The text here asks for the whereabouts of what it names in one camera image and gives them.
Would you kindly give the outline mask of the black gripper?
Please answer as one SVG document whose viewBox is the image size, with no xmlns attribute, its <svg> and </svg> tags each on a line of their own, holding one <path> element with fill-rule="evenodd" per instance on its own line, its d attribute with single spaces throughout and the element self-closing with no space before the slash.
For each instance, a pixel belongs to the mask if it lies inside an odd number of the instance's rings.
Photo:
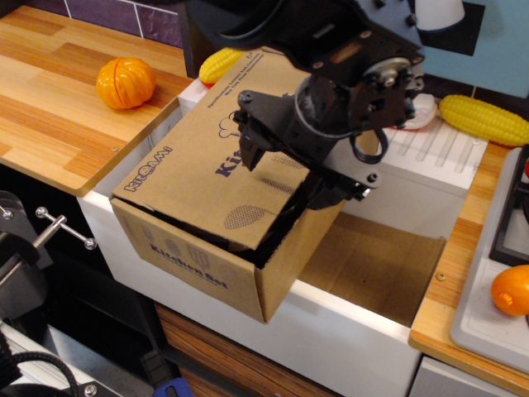
<svg viewBox="0 0 529 397">
<path fill-rule="evenodd" d="M 303 182 L 308 209 L 362 200 L 379 187 L 379 172 L 355 157 L 350 132 L 331 135 L 310 123 L 314 106 L 309 89 L 305 79 L 293 96 L 250 90 L 239 94 L 234 121 L 241 133 L 241 160 L 253 171 L 267 151 L 282 152 L 304 165 L 309 169 Z"/>
</svg>

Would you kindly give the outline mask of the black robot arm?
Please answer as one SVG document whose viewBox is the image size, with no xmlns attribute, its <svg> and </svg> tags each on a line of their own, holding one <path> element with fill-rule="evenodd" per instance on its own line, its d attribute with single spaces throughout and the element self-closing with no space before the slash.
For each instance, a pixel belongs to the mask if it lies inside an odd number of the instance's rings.
<svg viewBox="0 0 529 397">
<path fill-rule="evenodd" d="M 307 208 L 361 200 L 379 183 L 374 165 L 387 127 L 415 116 L 423 61 L 417 20 L 405 1 L 191 1 L 210 42 L 268 47 L 307 73 L 292 95 L 245 90 L 234 119 L 244 165 L 266 152 L 306 166 Z"/>
</svg>

